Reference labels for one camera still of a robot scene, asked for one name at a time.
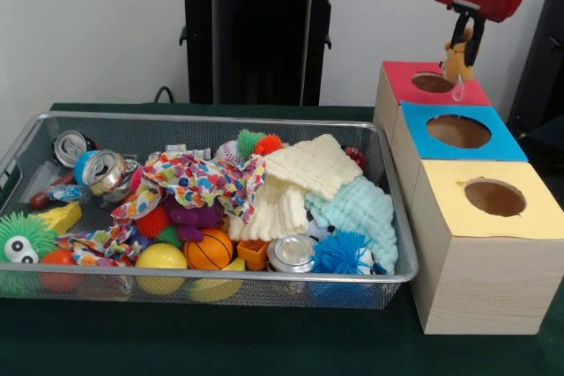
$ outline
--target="cream knitted cloth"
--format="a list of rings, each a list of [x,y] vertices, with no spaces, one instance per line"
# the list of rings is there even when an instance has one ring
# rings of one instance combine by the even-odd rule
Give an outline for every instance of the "cream knitted cloth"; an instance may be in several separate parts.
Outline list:
[[[330,134],[274,151],[264,161],[267,175],[292,182],[326,201],[332,200],[341,186],[362,175]]]
[[[304,207],[306,191],[295,184],[266,175],[255,194],[255,213],[247,225],[240,217],[229,215],[231,240],[277,240],[308,228]]]

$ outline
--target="orange stuffed toy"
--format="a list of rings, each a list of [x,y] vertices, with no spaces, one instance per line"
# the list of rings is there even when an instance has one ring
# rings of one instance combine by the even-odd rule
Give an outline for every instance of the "orange stuffed toy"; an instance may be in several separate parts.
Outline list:
[[[469,82],[474,79],[474,69],[466,66],[464,62],[464,52],[466,44],[471,40],[474,31],[471,28],[464,29],[464,42],[450,45],[450,41],[445,45],[447,51],[447,60],[442,63],[442,76],[450,83],[457,85],[458,78],[463,82]]]

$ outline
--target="green tablecloth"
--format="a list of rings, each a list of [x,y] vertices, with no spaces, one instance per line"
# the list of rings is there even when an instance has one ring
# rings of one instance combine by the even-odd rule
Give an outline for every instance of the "green tablecloth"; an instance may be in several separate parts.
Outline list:
[[[369,107],[54,110],[371,121]],[[423,335],[408,286],[383,312],[0,300],[5,374],[564,374],[564,289],[537,336]]]

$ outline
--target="metal basket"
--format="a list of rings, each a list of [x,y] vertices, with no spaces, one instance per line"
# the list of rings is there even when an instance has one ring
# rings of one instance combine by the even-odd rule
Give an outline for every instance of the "metal basket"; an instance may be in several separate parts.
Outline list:
[[[211,147],[214,151],[226,140],[235,139],[239,131],[245,128],[278,134],[291,144],[329,133],[341,145],[360,147],[366,155],[366,176],[393,198],[393,225],[399,250],[396,275],[286,274],[2,263],[0,297],[383,309],[399,285],[415,277],[418,263],[386,137],[370,123],[148,114],[42,114],[26,125],[0,162],[0,173],[3,175],[0,180],[1,212],[30,212],[27,205],[29,198],[44,189],[59,173],[68,172],[62,168],[53,172],[50,167],[51,171],[47,173],[51,174],[46,174],[44,166],[52,154],[52,141],[65,130],[75,129],[103,148],[123,155],[135,155],[143,163],[150,153],[163,151],[166,144],[186,144],[189,149]],[[91,231],[111,224],[108,210],[88,203],[83,207],[83,218],[73,230]],[[171,283],[182,285],[169,295],[149,294],[139,287],[137,280],[140,276],[149,276],[149,283],[155,287]],[[50,289],[42,283],[46,278]],[[57,292],[68,291],[70,284],[74,286],[71,293]]]

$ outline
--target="orange basketball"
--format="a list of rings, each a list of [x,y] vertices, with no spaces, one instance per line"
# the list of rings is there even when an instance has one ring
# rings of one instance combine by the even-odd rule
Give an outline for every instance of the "orange basketball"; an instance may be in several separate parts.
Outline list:
[[[219,229],[202,229],[204,239],[184,243],[188,267],[198,270],[220,270],[233,259],[233,244]]]

